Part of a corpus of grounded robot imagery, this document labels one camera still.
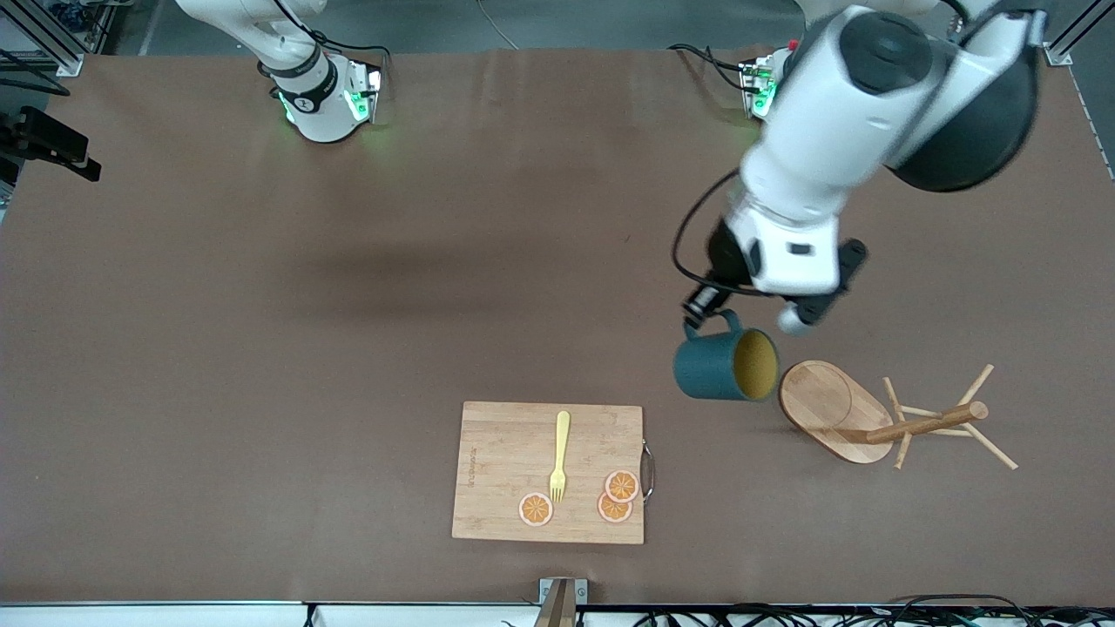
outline mug handle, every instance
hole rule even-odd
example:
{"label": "mug handle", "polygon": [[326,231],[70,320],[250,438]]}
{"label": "mug handle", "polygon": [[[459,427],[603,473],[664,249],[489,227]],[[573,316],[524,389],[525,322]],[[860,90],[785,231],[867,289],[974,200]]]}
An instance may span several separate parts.
{"label": "mug handle", "polygon": [[[728,322],[728,330],[730,330],[731,332],[734,334],[744,332],[744,327],[743,325],[739,324],[739,317],[736,316],[736,312],[733,311],[731,309],[721,309],[712,315],[724,318],[724,320]],[[698,337],[700,337],[699,335],[697,335],[697,329],[690,327],[685,322],[681,322],[681,328],[685,329],[686,337],[689,339],[697,339]]]}

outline wooden oval base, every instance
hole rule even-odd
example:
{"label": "wooden oval base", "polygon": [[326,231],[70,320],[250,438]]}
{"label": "wooden oval base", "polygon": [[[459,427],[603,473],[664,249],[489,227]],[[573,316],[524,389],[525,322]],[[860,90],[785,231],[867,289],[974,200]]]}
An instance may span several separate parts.
{"label": "wooden oval base", "polygon": [[802,361],[786,372],[778,389],[786,417],[837,456],[857,464],[878,462],[891,442],[867,444],[866,432],[893,424],[863,386],[827,361]]}

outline white cable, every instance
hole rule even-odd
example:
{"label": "white cable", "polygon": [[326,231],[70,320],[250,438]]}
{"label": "white cable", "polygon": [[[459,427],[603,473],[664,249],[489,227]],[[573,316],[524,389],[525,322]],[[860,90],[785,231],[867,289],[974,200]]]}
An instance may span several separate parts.
{"label": "white cable", "polygon": [[481,12],[483,12],[484,17],[487,18],[488,23],[492,25],[492,28],[494,28],[495,31],[500,33],[500,37],[503,37],[503,40],[506,41],[508,46],[511,46],[511,49],[518,50],[518,46],[515,46],[515,42],[512,41],[510,37],[504,35],[502,30],[500,30],[500,27],[496,26],[495,20],[492,19],[492,16],[487,15],[487,9],[484,8],[484,1],[476,0],[476,6],[481,8]]}

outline gray floor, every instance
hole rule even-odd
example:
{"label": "gray floor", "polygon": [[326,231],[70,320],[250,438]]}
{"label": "gray floor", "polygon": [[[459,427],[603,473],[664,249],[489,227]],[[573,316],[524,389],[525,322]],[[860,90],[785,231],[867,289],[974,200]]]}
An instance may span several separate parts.
{"label": "gray floor", "polygon": [[[1050,37],[1089,0],[1050,2]],[[714,48],[778,45],[799,37],[793,0],[484,0],[504,32],[523,48]],[[944,4],[920,20],[943,32]],[[346,44],[379,44],[395,52],[476,52],[506,47],[476,0],[332,0],[310,26]],[[122,18],[119,55],[246,55],[231,37],[187,17],[175,0],[137,0]],[[1103,144],[1115,149],[1115,15],[1074,49],[1073,68]]]}

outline fork handle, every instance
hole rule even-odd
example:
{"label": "fork handle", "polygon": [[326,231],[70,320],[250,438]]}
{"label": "fork handle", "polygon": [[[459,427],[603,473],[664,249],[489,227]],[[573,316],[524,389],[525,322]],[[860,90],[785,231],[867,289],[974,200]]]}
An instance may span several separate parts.
{"label": "fork handle", "polygon": [[558,446],[554,452],[554,470],[565,467],[565,443],[569,441],[569,412],[558,412]]}

